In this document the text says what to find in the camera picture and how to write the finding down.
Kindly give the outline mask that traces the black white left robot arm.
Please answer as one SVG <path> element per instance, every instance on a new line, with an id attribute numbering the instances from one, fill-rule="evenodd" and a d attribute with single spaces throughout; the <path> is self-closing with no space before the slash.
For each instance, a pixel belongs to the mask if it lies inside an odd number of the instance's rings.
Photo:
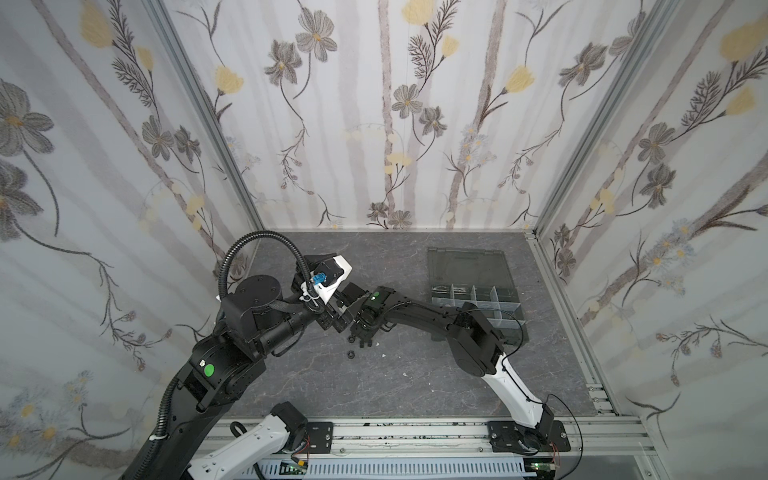
<path id="1" fill-rule="evenodd" d="M 282 402 L 255 427 L 227 445 L 196 454 L 218 421 L 264 373 L 266 360 L 287 350 L 312 323 L 344 329 L 343 309 L 364 297 L 353 283 L 338 285 L 314 312 L 299 294 L 284 297 L 269 275 L 245 279 L 221 299 L 211 334 L 198 341 L 163 393 L 154 429 L 123 473 L 125 479 L 233 479 L 261 459 L 292 451 L 304 441 L 306 417 Z"/>

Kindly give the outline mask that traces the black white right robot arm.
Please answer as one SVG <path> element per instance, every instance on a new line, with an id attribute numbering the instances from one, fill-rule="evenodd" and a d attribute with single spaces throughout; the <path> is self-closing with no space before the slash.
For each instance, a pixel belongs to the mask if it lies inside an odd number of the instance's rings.
<path id="1" fill-rule="evenodd" d="M 469 302 L 459 307 L 432 305 L 388 287 L 367 292 L 355 284 L 345 287 L 333 305 L 340 309 L 351 336 L 364 346 L 376 333 L 397 325 L 444 338 L 458 367 L 483 380 L 510 413 L 509 420 L 487 423 L 494 452 L 534 456 L 572 449 L 564 424 L 514 370 L 511 355 L 504 351 L 503 334 L 479 307 Z"/>

